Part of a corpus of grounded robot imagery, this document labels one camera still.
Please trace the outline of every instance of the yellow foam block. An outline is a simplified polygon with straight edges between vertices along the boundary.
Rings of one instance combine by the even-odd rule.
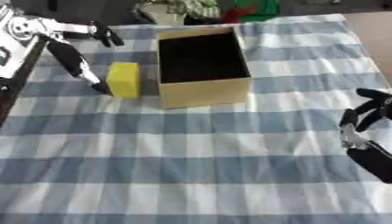
[[[140,73],[137,63],[112,63],[106,82],[108,83],[114,97],[139,97]]]

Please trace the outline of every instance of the cardboard box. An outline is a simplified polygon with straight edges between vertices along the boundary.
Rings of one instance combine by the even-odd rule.
[[[250,73],[233,28],[158,34],[164,109],[245,102]]]

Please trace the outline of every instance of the table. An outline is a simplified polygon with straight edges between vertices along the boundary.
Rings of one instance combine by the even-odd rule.
[[[158,32],[75,45],[105,74],[134,61],[141,99],[97,94],[44,52],[0,129],[0,222],[387,224],[392,190],[340,145],[356,88],[389,85],[341,15],[235,25],[253,75],[246,103],[159,108]],[[390,122],[367,133],[392,149]]]
[[[392,81],[392,28],[388,21],[392,19],[392,12],[355,13],[346,14],[345,17],[390,83]]]

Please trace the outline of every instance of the gingham tablecloth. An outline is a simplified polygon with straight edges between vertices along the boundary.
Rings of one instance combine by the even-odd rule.
[[[365,101],[354,90],[388,88],[343,16],[234,27],[246,103],[160,109],[154,36],[170,27],[75,43],[102,76],[139,63],[136,100],[97,94],[45,52],[0,130],[0,223],[391,223],[392,186],[340,145],[343,110]],[[367,135],[392,150],[388,126]]]

